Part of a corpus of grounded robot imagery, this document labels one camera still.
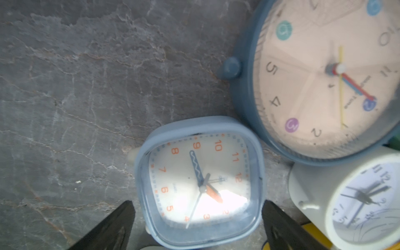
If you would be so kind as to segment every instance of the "blue wavy minute hand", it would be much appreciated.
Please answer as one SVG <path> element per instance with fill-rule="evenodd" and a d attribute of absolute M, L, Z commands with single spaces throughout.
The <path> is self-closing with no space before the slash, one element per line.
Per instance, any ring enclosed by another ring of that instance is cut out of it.
<path fill-rule="evenodd" d="M 196 154 L 194 153 L 193 150 L 189 151 L 189 155 L 190 155 L 190 159 L 192 160 L 194 174 L 196 175 L 196 178 L 197 178 L 197 184 L 200 187 L 204 182 L 204 177 L 203 177 L 203 174 L 201 173 L 199 162 L 197 161 Z"/>

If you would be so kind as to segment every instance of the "gray marble surface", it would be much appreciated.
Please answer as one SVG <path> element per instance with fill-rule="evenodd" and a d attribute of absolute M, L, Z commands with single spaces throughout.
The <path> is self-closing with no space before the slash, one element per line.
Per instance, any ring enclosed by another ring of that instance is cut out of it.
<path fill-rule="evenodd" d="M 258 0 L 0 2 L 0 248 L 67 249 L 124 200 L 144 232 L 126 154 L 157 127 L 236 117 L 214 72 Z M 299 222 L 291 163 L 264 145 L 268 198 Z M 262 225 L 212 249 L 261 249 Z"/>

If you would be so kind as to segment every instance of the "red minute hand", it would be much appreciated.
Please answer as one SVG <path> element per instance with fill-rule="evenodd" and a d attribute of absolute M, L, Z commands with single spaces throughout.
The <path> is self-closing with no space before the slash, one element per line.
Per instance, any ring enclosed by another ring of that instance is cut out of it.
<path fill-rule="evenodd" d="M 368 94 L 360 85 L 356 84 L 356 82 L 351 79 L 346 73 L 342 74 L 342 77 L 345 81 L 347 81 L 348 83 L 350 83 L 353 87 L 355 87 L 358 91 L 360 91 L 363 95 L 365 95 L 365 97 L 370 100 L 373 101 L 374 97 L 371 96 L 370 94 Z"/>

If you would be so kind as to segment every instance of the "blue square alarm clock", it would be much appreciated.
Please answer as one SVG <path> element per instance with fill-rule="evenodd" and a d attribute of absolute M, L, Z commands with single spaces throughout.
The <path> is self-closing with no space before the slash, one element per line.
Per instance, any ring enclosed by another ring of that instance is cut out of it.
<path fill-rule="evenodd" d="M 171 249 L 249 235 L 261 220 L 264 156 L 258 138 L 225 116 L 164 125 L 132 150 L 148 232 Z"/>

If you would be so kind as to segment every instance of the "teal circle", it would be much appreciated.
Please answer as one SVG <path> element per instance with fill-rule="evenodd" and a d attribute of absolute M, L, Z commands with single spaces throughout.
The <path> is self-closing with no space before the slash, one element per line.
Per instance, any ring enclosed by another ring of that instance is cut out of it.
<path fill-rule="evenodd" d="M 288 21 L 284 20 L 276 27 L 276 36 L 279 40 L 288 40 L 292 35 L 292 30 L 292 25 Z"/>
<path fill-rule="evenodd" d="M 376 16 L 382 9 L 380 0 L 369 0 L 367 4 L 367 12 L 370 16 Z"/>

